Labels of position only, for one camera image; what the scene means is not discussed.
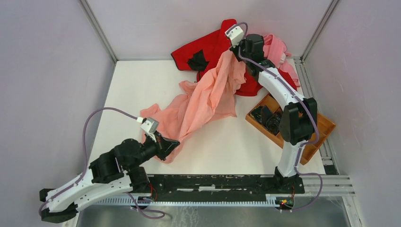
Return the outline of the salmon orange jacket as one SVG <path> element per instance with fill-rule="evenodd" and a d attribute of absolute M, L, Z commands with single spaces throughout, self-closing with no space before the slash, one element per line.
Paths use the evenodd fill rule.
<path fill-rule="evenodd" d="M 198 82 L 184 80 L 179 83 L 183 93 L 177 95 L 165 108 L 158 104 L 140 111 L 141 117 L 151 117 L 159 122 L 157 130 L 180 145 L 163 161 L 172 163 L 184 143 L 205 124 L 226 117 L 236 117 L 235 93 L 246 82 L 245 63 L 239 62 L 227 50 L 216 67 L 208 70 Z"/>

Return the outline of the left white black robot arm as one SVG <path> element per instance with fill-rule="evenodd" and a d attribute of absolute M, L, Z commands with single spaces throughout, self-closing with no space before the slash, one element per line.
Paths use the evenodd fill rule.
<path fill-rule="evenodd" d="M 143 143 L 124 140 L 101 154 L 67 184 L 57 189 L 42 189 L 39 192 L 44 203 L 40 209 L 41 220 L 59 224 L 110 196 L 147 192 L 149 178 L 142 164 L 153 157 L 166 160 L 179 145 L 179 141 L 165 138 L 159 132 L 153 138 L 146 136 Z"/>

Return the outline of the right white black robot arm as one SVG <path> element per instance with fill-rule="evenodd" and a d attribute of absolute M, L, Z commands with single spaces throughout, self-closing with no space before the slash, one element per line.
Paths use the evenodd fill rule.
<path fill-rule="evenodd" d="M 249 74 L 269 91 L 282 110 L 279 132 L 284 144 L 275 168 L 273 187 L 277 192 L 285 193 L 296 185 L 300 157 L 312 135 L 318 133 L 317 102 L 299 94 L 280 75 L 276 65 L 264 55 L 261 35 L 229 32 L 226 36 L 231 43 L 230 51 L 238 61 L 246 64 Z"/>

